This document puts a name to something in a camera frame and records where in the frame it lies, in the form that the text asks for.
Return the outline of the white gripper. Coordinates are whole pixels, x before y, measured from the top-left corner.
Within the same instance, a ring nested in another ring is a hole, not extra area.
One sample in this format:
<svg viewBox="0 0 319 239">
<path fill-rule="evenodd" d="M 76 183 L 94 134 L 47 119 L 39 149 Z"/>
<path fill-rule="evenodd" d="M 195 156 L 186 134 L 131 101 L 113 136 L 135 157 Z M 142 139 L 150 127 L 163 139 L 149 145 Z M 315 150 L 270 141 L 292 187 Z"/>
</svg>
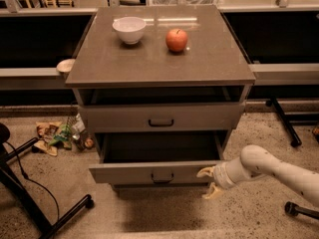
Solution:
<svg viewBox="0 0 319 239">
<path fill-rule="evenodd" d="M 230 168 L 229 161 L 220 163 L 215 167 L 205 167 L 202 168 L 198 173 L 198 178 L 203 177 L 214 177 L 214 182 L 212 182 L 207 191 L 202 195 L 203 199 L 215 199 L 222 193 L 222 189 L 230 189 L 235 186 L 235 183 L 230 179 Z"/>
</svg>

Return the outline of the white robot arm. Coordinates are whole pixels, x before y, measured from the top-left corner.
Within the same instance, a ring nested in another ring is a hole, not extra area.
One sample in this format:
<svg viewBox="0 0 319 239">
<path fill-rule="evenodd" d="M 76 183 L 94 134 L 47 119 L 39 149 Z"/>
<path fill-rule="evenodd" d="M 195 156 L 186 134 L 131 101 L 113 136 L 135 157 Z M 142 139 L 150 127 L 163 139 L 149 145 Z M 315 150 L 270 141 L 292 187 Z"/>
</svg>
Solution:
<svg viewBox="0 0 319 239">
<path fill-rule="evenodd" d="M 319 207 L 319 174 L 284 162 L 258 145 L 248 145 L 240 156 L 214 166 L 202 168 L 197 177 L 211 177 L 213 181 L 205 199 L 214 198 L 221 191 L 238 183 L 268 175 L 290 188 L 316 207 Z"/>
</svg>

